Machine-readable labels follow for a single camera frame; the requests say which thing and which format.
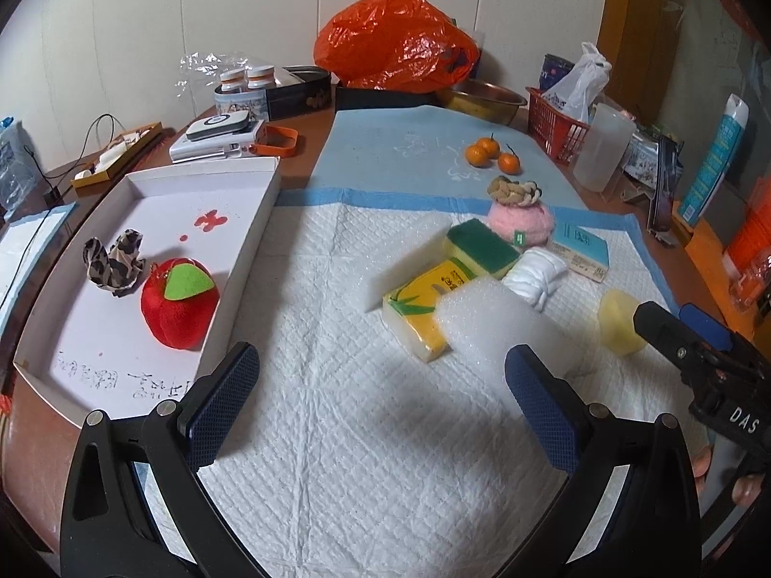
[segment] kitchen sponge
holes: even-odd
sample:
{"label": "kitchen sponge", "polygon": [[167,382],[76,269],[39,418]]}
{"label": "kitchen sponge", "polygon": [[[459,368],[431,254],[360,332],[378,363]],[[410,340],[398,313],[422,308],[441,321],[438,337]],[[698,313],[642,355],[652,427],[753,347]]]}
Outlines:
{"label": "kitchen sponge", "polygon": [[500,280],[514,266],[519,252],[481,221],[454,225],[444,242],[447,258],[457,258],[476,276],[488,274]]}

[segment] human hand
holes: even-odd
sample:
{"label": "human hand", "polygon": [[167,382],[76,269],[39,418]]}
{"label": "human hand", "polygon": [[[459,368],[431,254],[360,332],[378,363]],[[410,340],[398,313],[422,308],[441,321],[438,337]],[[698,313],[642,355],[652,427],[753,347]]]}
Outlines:
{"label": "human hand", "polygon": [[[706,446],[691,459],[693,477],[696,481],[696,493],[701,494],[704,489],[709,464],[712,462],[712,446]],[[736,506],[749,506],[760,495],[760,486],[765,474],[750,474],[739,478],[733,486],[731,497]]]}

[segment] red paint stain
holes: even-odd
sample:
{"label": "red paint stain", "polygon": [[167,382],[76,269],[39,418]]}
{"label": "red paint stain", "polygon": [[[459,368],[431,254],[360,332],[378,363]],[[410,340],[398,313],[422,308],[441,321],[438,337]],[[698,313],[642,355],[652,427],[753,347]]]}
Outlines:
{"label": "red paint stain", "polygon": [[194,225],[195,227],[202,225],[203,231],[205,233],[209,233],[218,225],[226,223],[226,221],[227,217],[217,217],[217,209],[214,209],[206,213],[206,215],[201,215],[197,220],[195,220]]}

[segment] yellow tissue pack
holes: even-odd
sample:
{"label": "yellow tissue pack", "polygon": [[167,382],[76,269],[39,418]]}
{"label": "yellow tissue pack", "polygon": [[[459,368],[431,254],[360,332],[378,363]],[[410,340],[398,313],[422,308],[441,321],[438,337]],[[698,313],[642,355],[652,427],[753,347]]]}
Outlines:
{"label": "yellow tissue pack", "polygon": [[474,278],[461,260],[449,258],[384,295],[383,322],[421,361],[433,361],[447,346],[433,319],[437,300]]}
{"label": "yellow tissue pack", "polygon": [[635,332],[637,298],[619,289],[608,289],[597,311],[600,343],[616,356],[633,355],[645,347],[645,339]]}

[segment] white foam block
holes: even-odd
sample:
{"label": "white foam block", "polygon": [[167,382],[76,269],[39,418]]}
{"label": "white foam block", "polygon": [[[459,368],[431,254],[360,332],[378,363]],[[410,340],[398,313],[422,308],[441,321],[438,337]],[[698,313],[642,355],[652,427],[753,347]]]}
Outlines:
{"label": "white foam block", "polygon": [[450,347],[479,371],[516,415],[522,411],[504,378],[506,354],[512,347],[529,345],[558,378],[574,365],[574,346],[560,327],[489,276],[441,297],[434,319]]}
{"label": "white foam block", "polygon": [[388,291],[444,260],[442,240],[452,221],[431,213],[412,224],[371,255],[365,256],[353,275],[351,304],[363,313],[380,306]]}

